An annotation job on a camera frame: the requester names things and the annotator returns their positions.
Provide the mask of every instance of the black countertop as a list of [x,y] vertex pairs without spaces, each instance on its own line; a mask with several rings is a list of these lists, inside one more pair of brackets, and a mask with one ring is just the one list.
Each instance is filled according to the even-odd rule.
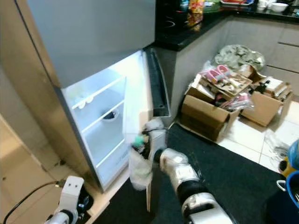
[[259,11],[256,2],[248,7],[221,6],[217,12],[204,14],[203,20],[192,27],[181,26],[165,29],[157,26],[154,45],[165,49],[180,51],[230,15],[264,18],[299,24],[299,17],[295,16],[293,12],[294,9],[293,7],[288,7],[282,13],[275,13],[269,9]]

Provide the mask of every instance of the black cable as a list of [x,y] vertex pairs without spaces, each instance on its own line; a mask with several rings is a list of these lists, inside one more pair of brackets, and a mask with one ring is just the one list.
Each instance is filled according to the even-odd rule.
[[17,203],[8,213],[7,215],[5,216],[4,220],[3,220],[3,224],[6,224],[6,221],[8,219],[8,217],[11,215],[11,213],[13,213],[14,210],[16,210],[20,204],[22,204],[27,198],[29,198],[34,192],[36,192],[37,190],[39,190],[40,188],[43,188],[47,185],[50,185],[50,184],[59,184],[59,181],[51,181],[51,182],[48,182],[48,183],[45,183],[41,186],[39,186],[38,188],[35,188],[33,191],[31,191],[26,197],[24,197],[19,203]]

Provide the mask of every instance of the cabinet drawer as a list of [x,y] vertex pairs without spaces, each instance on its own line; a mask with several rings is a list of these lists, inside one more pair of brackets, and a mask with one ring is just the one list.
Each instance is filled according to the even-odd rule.
[[98,167],[97,173],[103,190],[117,177],[128,162],[129,145],[123,142]]
[[291,83],[293,93],[299,96],[299,74],[266,66],[263,75],[272,76],[284,82]]
[[299,48],[284,44],[277,44],[268,65],[299,72]]
[[279,39],[279,42],[299,46],[299,26],[287,24]]

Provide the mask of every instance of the bowl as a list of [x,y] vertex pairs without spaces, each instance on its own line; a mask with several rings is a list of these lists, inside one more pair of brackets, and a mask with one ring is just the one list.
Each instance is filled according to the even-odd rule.
[[285,3],[272,3],[271,10],[277,13],[285,11],[285,9],[288,7],[288,4]]

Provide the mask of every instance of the floor mat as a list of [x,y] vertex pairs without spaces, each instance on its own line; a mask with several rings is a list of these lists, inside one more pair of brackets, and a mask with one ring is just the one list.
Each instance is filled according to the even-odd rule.
[[[277,174],[238,154],[194,135],[174,124],[168,147],[186,154],[207,188],[239,224],[264,224],[264,204],[277,192]],[[130,181],[121,187],[95,224],[182,224],[181,208],[171,183],[163,176],[158,213],[146,212],[145,191],[135,191]]]

